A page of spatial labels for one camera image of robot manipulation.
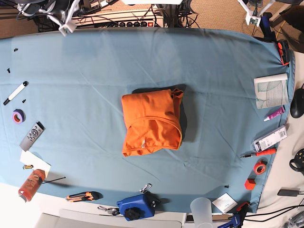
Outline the orange t-shirt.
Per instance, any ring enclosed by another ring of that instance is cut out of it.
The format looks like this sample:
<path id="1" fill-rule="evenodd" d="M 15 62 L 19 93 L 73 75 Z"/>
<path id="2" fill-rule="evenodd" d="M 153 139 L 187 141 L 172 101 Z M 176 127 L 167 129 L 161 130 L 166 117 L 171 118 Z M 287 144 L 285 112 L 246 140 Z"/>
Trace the orange t-shirt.
<path id="1" fill-rule="evenodd" d="M 127 129 L 123 156 L 142 156 L 161 149 L 178 150 L 182 142 L 182 98 L 183 91 L 177 88 L 122 96 Z"/>

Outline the red black hand tool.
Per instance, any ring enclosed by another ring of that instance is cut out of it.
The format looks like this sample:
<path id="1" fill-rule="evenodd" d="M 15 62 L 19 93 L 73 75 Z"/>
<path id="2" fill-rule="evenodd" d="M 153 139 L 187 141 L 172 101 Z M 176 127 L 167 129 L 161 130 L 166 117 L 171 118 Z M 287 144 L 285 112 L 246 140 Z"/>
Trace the red black hand tool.
<path id="1" fill-rule="evenodd" d="M 281 63 L 283 66 L 289 65 L 290 56 L 289 56 L 289 45 L 288 42 L 284 39 L 281 39 L 277 43 L 278 52 L 281 58 Z"/>

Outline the black white marker pen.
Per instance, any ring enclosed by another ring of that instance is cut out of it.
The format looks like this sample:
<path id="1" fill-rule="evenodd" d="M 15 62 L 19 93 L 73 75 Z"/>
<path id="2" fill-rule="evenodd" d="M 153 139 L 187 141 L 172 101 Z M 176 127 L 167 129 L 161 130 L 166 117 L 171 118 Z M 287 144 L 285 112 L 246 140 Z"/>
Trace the black white marker pen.
<path id="1" fill-rule="evenodd" d="M 14 97 L 16 97 L 25 87 L 27 87 L 29 84 L 28 81 L 24 81 L 21 83 L 9 96 L 8 98 L 3 102 L 3 105 L 7 105 Z"/>

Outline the patterned booklet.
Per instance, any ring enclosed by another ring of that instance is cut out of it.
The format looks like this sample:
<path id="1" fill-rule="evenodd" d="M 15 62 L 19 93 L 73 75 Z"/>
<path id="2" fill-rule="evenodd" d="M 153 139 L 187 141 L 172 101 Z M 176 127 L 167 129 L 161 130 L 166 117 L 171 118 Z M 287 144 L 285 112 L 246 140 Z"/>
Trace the patterned booklet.
<path id="1" fill-rule="evenodd" d="M 255 78 L 257 109 L 288 104 L 287 80 L 287 73 Z"/>

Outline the teal table cloth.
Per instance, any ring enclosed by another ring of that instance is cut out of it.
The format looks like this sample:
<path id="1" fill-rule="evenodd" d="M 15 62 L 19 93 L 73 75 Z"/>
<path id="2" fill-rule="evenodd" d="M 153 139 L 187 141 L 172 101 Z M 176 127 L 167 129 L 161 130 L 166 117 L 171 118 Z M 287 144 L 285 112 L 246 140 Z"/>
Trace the teal table cloth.
<path id="1" fill-rule="evenodd" d="M 295 61 L 283 66 L 274 44 L 233 31 L 109 28 L 2 39 L 1 101 L 29 84 L 0 107 L 0 181 L 19 187 L 29 176 L 20 143 L 41 122 L 45 130 L 30 151 L 51 165 L 52 179 L 66 177 L 41 193 L 93 190 L 113 205 L 150 183 L 162 211 L 189 212 L 195 198 L 228 193 L 256 212 L 268 174 L 246 190 L 257 160 L 241 155 L 287 114 L 264 122 L 270 109 L 257 109 L 254 79 L 281 73 L 292 95 Z M 175 87 L 184 92 L 181 147 L 124 157 L 122 96 Z M 25 114 L 21 124 L 15 109 Z"/>

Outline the white power strip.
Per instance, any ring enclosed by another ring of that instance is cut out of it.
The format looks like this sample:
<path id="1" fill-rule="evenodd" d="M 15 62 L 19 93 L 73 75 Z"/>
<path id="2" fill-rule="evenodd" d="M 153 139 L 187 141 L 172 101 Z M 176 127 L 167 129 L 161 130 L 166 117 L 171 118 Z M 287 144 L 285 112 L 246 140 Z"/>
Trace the white power strip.
<path id="1" fill-rule="evenodd" d="M 107 11 L 90 15 L 75 16 L 72 22 L 77 28 L 167 28 L 169 24 L 164 17 L 152 9 L 127 11 Z"/>

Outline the purple glue tube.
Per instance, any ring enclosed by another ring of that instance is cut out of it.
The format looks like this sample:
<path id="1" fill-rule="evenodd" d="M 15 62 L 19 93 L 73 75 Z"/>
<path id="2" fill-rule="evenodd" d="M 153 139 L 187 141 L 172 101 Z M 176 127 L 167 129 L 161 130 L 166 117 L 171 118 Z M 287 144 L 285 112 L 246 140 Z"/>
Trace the purple glue tube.
<path id="1" fill-rule="evenodd" d="M 280 116 L 282 114 L 285 113 L 285 108 L 283 106 L 281 106 L 278 110 L 272 112 L 271 114 L 269 114 L 265 119 L 264 122 L 270 121 L 274 118 L 276 118 L 277 116 Z"/>

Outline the black computer mouse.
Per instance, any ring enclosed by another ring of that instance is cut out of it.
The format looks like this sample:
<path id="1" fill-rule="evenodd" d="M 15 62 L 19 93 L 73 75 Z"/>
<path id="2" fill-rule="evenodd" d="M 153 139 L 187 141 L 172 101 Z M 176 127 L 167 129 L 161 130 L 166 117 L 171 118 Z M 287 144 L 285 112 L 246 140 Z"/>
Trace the black computer mouse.
<path id="1" fill-rule="evenodd" d="M 290 114 L 293 118 L 300 118 L 304 114 L 304 89 L 299 88 L 295 91 L 291 102 Z"/>

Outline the purple tape roll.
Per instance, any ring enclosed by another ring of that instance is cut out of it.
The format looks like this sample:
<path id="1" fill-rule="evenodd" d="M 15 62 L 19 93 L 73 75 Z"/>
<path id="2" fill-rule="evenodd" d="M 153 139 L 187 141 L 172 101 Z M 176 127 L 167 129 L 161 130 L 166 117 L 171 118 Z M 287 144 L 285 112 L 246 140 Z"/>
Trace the purple tape roll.
<path id="1" fill-rule="evenodd" d="M 21 124 L 25 121 L 26 117 L 21 109 L 15 109 L 12 114 L 12 119 L 16 124 Z"/>

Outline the grey remote control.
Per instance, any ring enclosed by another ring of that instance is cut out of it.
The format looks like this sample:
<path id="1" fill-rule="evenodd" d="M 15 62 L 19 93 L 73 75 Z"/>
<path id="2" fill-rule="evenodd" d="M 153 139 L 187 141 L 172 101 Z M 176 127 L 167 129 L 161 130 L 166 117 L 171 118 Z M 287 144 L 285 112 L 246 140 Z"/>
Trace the grey remote control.
<path id="1" fill-rule="evenodd" d="M 41 122 L 36 122 L 20 143 L 21 149 L 28 151 L 44 130 L 45 127 L 43 124 Z"/>

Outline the packaged item with barcode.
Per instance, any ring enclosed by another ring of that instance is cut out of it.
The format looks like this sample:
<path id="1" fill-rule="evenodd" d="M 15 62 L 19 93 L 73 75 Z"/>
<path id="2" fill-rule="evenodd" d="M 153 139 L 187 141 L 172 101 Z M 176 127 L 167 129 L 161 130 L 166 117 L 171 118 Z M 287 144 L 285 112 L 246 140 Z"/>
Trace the packaged item with barcode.
<path id="1" fill-rule="evenodd" d="M 262 152 L 288 137 L 286 126 L 282 125 L 272 132 L 256 139 L 252 143 L 255 152 Z"/>

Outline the red screwdriver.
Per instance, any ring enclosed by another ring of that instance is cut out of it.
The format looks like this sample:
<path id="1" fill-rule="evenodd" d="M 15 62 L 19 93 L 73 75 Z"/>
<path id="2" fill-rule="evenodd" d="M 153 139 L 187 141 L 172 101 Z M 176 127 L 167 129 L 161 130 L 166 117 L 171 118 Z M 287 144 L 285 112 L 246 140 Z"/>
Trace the red screwdriver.
<path id="1" fill-rule="evenodd" d="M 271 154 L 274 154 L 274 153 L 276 153 L 276 148 L 271 148 L 271 149 L 264 150 L 264 151 L 261 151 L 261 152 L 254 152 L 254 153 L 250 153 L 250 154 L 245 154 L 245 155 L 242 155 L 241 158 L 271 155 Z"/>

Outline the white paper card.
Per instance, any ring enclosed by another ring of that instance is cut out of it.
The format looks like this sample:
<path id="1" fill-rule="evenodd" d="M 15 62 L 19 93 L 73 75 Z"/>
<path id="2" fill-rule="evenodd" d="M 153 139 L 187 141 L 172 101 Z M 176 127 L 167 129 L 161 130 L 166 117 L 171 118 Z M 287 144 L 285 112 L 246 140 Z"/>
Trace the white paper card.
<path id="1" fill-rule="evenodd" d="M 30 151 L 22 150 L 20 156 L 20 162 L 24 165 L 33 165 L 33 170 L 43 170 L 45 172 L 45 177 L 48 177 L 51 165 L 42 160 L 41 158 L 37 157 Z"/>

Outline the red tape roll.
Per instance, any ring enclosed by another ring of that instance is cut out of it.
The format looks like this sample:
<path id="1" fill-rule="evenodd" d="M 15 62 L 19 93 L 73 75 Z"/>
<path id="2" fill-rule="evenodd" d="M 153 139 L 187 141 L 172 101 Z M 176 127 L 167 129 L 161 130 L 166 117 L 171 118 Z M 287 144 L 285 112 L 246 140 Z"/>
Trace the red tape roll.
<path id="1" fill-rule="evenodd" d="M 254 173 L 256 175 L 261 175 L 266 171 L 267 162 L 260 160 L 254 165 Z"/>

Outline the black zip tie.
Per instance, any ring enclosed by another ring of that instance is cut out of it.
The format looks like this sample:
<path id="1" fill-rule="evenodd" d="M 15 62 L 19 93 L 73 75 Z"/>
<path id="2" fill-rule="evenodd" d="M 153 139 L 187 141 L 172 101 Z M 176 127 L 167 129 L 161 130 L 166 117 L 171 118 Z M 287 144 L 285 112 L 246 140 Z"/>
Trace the black zip tie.
<path id="1" fill-rule="evenodd" d="M 59 180 L 65 179 L 65 178 L 66 178 L 66 177 L 62 177 L 62 178 L 57 178 L 57 179 L 45 181 L 45 182 L 43 182 L 42 184 L 51 183 L 51 182 L 54 182 L 54 181 L 59 181 Z"/>

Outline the red spray can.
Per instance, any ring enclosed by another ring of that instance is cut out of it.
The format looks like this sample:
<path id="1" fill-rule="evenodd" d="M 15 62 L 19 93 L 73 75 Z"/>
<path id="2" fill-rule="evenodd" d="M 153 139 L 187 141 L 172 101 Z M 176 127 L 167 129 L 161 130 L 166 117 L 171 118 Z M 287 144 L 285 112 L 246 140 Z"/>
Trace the red spray can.
<path id="1" fill-rule="evenodd" d="M 18 191 L 19 197 L 24 200 L 24 202 L 31 201 L 45 180 L 45 177 L 45 171 L 40 169 L 34 170 L 20 187 Z"/>

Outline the red cube block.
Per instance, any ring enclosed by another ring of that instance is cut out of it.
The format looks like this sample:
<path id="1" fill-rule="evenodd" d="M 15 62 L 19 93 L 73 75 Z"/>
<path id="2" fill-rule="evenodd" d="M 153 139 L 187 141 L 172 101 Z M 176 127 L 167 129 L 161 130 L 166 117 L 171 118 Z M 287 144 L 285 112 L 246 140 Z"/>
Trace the red cube block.
<path id="1" fill-rule="evenodd" d="M 247 179 L 244 186 L 247 190 L 253 190 L 256 186 L 256 182 L 254 179 Z"/>

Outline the black power adapter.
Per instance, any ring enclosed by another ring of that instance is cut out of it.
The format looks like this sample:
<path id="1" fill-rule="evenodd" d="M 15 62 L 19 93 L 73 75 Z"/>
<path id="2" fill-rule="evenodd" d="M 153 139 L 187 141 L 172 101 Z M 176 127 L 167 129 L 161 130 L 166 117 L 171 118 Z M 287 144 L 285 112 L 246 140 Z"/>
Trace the black power adapter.
<path id="1" fill-rule="evenodd" d="M 296 197 L 300 193 L 299 190 L 280 189 L 277 193 L 278 196 Z"/>

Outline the orange black utility knife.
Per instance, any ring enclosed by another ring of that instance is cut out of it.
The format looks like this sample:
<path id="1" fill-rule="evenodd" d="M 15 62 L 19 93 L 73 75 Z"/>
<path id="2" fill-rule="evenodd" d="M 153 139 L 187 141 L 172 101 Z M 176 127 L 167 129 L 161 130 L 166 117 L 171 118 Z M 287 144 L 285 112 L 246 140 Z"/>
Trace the orange black utility knife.
<path id="1" fill-rule="evenodd" d="M 86 191 L 67 196 L 69 202 L 94 201 L 102 198 L 102 194 L 96 191 Z"/>

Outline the white small card box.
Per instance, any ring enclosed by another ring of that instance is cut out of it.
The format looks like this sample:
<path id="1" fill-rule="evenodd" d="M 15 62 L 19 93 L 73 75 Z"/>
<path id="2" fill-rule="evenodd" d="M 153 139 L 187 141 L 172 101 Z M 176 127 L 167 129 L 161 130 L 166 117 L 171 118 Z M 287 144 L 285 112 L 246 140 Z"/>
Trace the white small card box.
<path id="1" fill-rule="evenodd" d="M 222 213 L 228 213 L 237 206 L 238 203 L 228 193 L 224 193 L 219 198 L 215 199 L 212 204 Z"/>

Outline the translucent plastic cup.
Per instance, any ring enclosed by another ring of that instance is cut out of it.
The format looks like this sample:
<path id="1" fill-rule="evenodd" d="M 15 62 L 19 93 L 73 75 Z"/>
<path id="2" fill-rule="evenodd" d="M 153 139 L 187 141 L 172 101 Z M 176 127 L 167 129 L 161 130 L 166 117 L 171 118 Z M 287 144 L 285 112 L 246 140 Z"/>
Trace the translucent plastic cup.
<path id="1" fill-rule="evenodd" d="M 190 204 L 196 228 L 213 228 L 211 201 L 207 198 L 196 198 Z"/>

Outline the silver carabiner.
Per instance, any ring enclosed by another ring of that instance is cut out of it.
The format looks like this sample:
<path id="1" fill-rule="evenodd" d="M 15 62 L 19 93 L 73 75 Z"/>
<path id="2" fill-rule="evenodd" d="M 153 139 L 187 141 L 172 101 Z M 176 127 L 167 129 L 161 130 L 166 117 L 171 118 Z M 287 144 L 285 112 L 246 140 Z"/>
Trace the silver carabiner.
<path id="1" fill-rule="evenodd" d="M 150 183 L 147 183 L 142 189 L 140 189 L 140 193 L 146 194 L 149 192 L 149 189 L 152 187 Z"/>

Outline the blue clamp tool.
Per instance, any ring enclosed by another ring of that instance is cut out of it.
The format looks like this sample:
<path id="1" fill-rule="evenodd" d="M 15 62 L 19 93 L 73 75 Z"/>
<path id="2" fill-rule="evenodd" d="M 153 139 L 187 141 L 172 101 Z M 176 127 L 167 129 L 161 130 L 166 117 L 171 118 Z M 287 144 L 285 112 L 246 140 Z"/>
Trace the blue clamp tool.
<path id="1" fill-rule="evenodd" d="M 243 226 L 243 222 L 245 216 L 247 215 L 249 206 L 250 202 L 248 201 L 241 204 L 237 208 L 237 212 L 231 217 L 231 221 L 221 226 L 218 226 L 218 228 L 241 228 Z"/>

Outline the metal keyring clip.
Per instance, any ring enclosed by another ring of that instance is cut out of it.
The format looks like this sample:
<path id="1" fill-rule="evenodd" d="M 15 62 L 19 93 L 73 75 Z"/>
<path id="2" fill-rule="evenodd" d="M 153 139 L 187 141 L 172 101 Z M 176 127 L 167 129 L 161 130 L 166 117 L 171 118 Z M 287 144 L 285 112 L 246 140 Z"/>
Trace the metal keyring clip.
<path id="1" fill-rule="evenodd" d="M 117 216 L 120 214 L 119 208 L 105 208 L 102 206 L 97 207 L 99 210 L 105 211 L 112 216 Z"/>

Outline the blue black box device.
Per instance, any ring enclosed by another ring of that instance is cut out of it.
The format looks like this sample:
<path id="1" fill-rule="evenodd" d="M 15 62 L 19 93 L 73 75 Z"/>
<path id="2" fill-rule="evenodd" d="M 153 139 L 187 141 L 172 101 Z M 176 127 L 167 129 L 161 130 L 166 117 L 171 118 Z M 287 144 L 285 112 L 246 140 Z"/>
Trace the blue black box device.
<path id="1" fill-rule="evenodd" d="M 127 221 L 134 221 L 153 217 L 155 209 L 161 204 L 161 201 L 153 194 L 147 192 L 125 198 L 116 204 L 120 214 Z"/>

